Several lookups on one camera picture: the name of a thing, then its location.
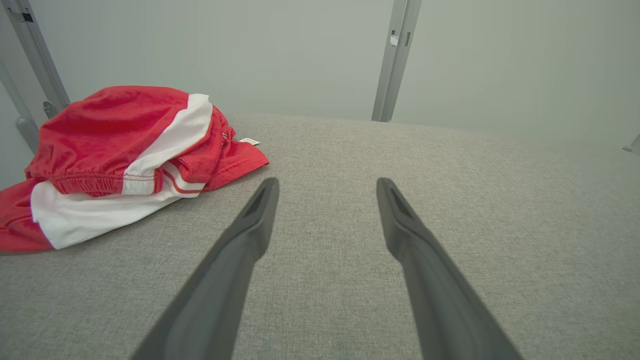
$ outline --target clothing tag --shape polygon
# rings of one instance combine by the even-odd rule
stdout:
[[[249,139],[249,138],[244,138],[244,139],[238,140],[238,141],[240,141],[240,142],[248,142],[251,145],[258,145],[260,143],[260,142],[257,142],[255,140],[253,140],[253,139]]]

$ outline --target metal post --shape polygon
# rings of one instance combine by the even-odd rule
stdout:
[[[70,104],[53,59],[44,42],[29,0],[0,0],[11,19],[22,48],[56,113]]]
[[[372,121],[391,121],[421,5],[422,0],[394,1]]]

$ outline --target gray wall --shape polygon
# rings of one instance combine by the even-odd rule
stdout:
[[[24,168],[33,159],[33,153],[24,141],[15,121],[18,110],[0,83],[0,190],[24,180]]]
[[[69,97],[209,94],[222,112],[370,120],[391,0],[31,0]]]
[[[109,85],[223,112],[371,118],[392,0],[31,0],[72,100]],[[579,139],[640,133],[640,1],[424,0],[394,121]]]
[[[640,1],[425,0],[394,121],[629,145]]]

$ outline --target gray upholstered surface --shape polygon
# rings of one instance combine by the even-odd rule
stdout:
[[[418,358],[375,180],[391,177],[527,359],[640,357],[640,158],[348,120],[230,117],[271,164],[72,248],[0,258],[0,357],[125,358],[266,177],[238,359]]]

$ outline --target white fabric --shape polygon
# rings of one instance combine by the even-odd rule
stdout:
[[[187,187],[193,186],[179,173],[178,179]],[[44,181],[31,192],[31,214],[51,245],[62,249],[132,224],[183,197],[197,196],[198,193],[178,192],[166,175],[162,190],[155,194],[97,198],[85,193],[60,194],[53,184]]]
[[[178,111],[172,123],[135,159],[124,172],[123,195],[154,192],[154,171],[206,136],[213,106],[209,96],[189,94],[187,108]]]
[[[204,189],[205,183],[187,183],[182,179],[180,175],[180,170],[175,167],[172,163],[164,163],[162,169],[165,171],[165,174],[168,173],[173,178],[173,186],[176,187],[178,191],[188,191],[195,193],[182,193],[182,197],[197,197],[199,193]]]

